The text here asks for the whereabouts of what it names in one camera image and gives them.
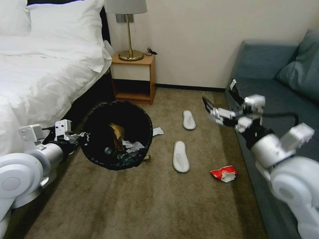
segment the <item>table lamp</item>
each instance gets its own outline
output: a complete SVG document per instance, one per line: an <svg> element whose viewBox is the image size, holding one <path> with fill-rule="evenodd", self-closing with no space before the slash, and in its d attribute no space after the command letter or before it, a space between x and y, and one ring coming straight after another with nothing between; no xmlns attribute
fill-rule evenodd
<svg viewBox="0 0 319 239"><path fill-rule="evenodd" d="M135 61L143 58L143 53L132 50L129 14L140 14L147 12L146 0L106 0L105 11L107 13L124 14L129 36L129 49L121 51L119 58L125 61Z"/></svg>

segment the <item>black trash bag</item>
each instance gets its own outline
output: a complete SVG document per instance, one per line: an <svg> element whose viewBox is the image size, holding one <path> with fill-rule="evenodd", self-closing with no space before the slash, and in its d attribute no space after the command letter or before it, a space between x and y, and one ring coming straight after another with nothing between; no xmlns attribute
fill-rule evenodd
<svg viewBox="0 0 319 239"><path fill-rule="evenodd" d="M114 149L110 123L125 129L125 140L139 141L145 148L125 162L110 160L105 148ZM146 112L128 101L101 103L87 116L81 132L89 133L89 141L81 145L84 155L94 164L109 170L123 170L139 166L149 150L153 139L153 125Z"/></svg>

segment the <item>sofa cushion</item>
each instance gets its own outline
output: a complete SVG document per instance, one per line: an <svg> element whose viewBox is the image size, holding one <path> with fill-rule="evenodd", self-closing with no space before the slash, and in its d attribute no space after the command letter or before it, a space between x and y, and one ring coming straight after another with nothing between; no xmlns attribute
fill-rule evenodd
<svg viewBox="0 0 319 239"><path fill-rule="evenodd" d="M295 112L300 123L315 130L309 143L297 150L297 155L319 162L319 105L276 80L236 79L242 97L258 94L266 97L266 113ZM283 136L294 125L294 118L263 118L263 125L273 129L278 137Z"/></svg>
<svg viewBox="0 0 319 239"><path fill-rule="evenodd" d="M308 30L296 60L285 66L277 79L319 102L319 31Z"/></svg>

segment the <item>slipper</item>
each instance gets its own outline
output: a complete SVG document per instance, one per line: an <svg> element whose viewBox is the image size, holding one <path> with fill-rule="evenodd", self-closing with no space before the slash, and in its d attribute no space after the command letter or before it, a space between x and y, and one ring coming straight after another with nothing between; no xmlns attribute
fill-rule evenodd
<svg viewBox="0 0 319 239"><path fill-rule="evenodd" d="M191 111L186 110L183 112L183 115L184 115L184 121L183 121L184 128L189 130L195 129L196 124Z"/></svg>
<svg viewBox="0 0 319 239"><path fill-rule="evenodd" d="M180 173L186 173L189 170L189 161L186 155L186 146L182 141L176 141L173 154L174 168Z"/></svg>

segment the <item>white duvet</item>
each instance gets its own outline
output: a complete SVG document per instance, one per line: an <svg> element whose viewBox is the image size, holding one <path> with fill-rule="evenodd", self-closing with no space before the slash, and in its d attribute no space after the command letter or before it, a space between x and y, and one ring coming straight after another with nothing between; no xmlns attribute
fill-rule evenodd
<svg viewBox="0 0 319 239"><path fill-rule="evenodd" d="M23 152L18 128L54 125L111 62L98 45L0 37L0 156Z"/></svg>

